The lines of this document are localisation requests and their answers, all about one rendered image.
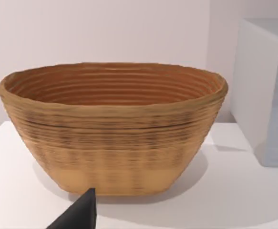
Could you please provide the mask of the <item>pale microwave oven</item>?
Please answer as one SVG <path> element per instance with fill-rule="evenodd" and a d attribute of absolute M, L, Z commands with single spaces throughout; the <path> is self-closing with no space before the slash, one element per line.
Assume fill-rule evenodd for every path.
<path fill-rule="evenodd" d="M 278 18 L 240 24 L 231 113 L 259 163 L 278 167 Z"/>

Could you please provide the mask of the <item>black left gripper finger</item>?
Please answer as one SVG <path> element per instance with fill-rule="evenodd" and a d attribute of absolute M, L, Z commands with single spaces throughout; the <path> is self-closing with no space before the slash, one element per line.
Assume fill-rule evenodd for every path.
<path fill-rule="evenodd" d="M 95 188 L 90 188 L 46 229 L 95 229 L 96 219 Z"/>

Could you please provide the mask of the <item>brown woven basket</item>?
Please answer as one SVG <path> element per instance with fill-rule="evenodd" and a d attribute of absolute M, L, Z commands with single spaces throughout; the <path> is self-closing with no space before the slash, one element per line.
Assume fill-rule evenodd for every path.
<path fill-rule="evenodd" d="M 25 146 L 63 190 L 168 190 L 228 92 L 221 75 L 158 63 L 83 62 L 14 72 L 0 98 Z"/>

